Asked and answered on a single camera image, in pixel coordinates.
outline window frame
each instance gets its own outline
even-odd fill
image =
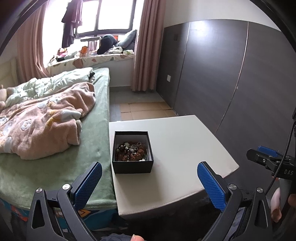
[[[130,19],[130,24],[128,29],[103,29],[99,30],[98,25],[99,25],[99,15],[100,15],[100,10],[101,10],[101,5],[102,5],[102,0],[83,0],[83,2],[87,1],[99,1],[99,6],[98,6],[98,12],[96,14],[96,24],[95,24],[95,30],[91,32],[84,32],[84,33],[77,33],[76,30],[76,38],[82,38],[82,37],[97,37],[98,35],[104,35],[104,34],[126,34],[129,31],[133,30],[133,19],[135,16],[135,9],[136,9],[136,0],[133,0],[132,4],[132,10],[131,10],[131,19]]]

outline pillow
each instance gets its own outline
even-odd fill
[[[135,42],[131,42],[131,44],[129,46],[127,46],[124,50],[132,50],[135,51]]]
[[[137,35],[136,29],[128,32],[127,34],[125,34],[123,40],[119,41],[115,46],[116,47],[119,46],[119,47],[122,47],[123,49],[125,49],[136,38],[136,35]]]
[[[72,53],[68,52],[68,54],[64,57],[64,59],[67,60],[67,59],[74,58],[76,54],[78,54],[78,51],[74,51]]]

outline blue gripper pad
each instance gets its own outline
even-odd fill
[[[267,147],[264,147],[264,146],[259,146],[258,147],[258,151],[259,152],[262,152],[262,153],[264,153],[266,155],[269,155],[269,156],[273,156],[273,157],[277,157],[278,156],[277,151],[272,150],[272,149],[267,148]]]
[[[198,164],[197,175],[215,208],[223,212],[226,207],[225,193],[203,163]]]
[[[74,208],[78,211],[83,209],[102,177],[102,165],[98,163],[88,174],[74,194]]]

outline hand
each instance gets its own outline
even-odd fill
[[[288,198],[288,203],[290,206],[296,208],[296,194],[291,194],[290,197]],[[278,188],[275,192],[274,195],[272,196],[271,202],[271,219],[274,222],[280,221],[282,214],[281,214],[281,209],[280,209],[280,189]]]
[[[133,235],[131,241],[144,241],[144,239],[140,236]]]

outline white wall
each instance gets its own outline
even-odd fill
[[[207,19],[237,19],[277,30],[273,21],[249,0],[167,0],[164,27]]]
[[[107,61],[98,64],[100,68],[109,68],[110,87],[130,86],[133,77],[133,59],[121,61]]]
[[[17,57],[17,34],[15,33],[6,45],[0,56],[0,64],[3,64],[13,57]]]

